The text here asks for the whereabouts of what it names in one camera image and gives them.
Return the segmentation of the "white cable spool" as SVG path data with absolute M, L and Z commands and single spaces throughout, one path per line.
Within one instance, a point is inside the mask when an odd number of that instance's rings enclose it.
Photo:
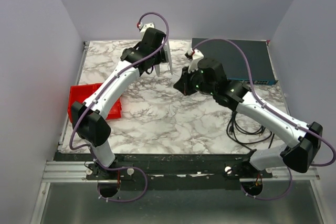
M 160 64 L 167 63 L 169 67 L 169 71 L 173 74 L 173 66 L 172 66 L 172 59 L 171 59 L 171 50 L 169 42 L 166 42 L 163 48 L 155 55 L 155 73 L 157 76 L 160 75 Z

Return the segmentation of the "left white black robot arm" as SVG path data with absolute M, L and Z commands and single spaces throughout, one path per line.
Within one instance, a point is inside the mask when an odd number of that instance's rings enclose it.
M 101 166 L 110 167 L 115 160 L 108 138 L 111 127 L 107 116 L 130 84 L 144 73 L 160 71 L 161 63 L 170 63 L 166 33 L 147 23 L 140 29 L 141 40 L 123 51 L 120 61 L 107 80 L 83 102 L 71 105 L 73 134 L 78 134 Z

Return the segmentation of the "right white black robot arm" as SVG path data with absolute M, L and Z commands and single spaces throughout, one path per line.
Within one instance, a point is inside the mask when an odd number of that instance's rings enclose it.
M 228 80 L 222 64 L 216 60 L 193 60 L 183 67 L 173 87 L 184 95 L 211 95 L 219 105 L 253 119 L 284 142 L 282 146 L 250 151 L 239 166 L 240 171 L 287 166 L 306 173 L 320 149 L 323 127 L 319 123 L 294 119 L 254 94 L 250 87 Z

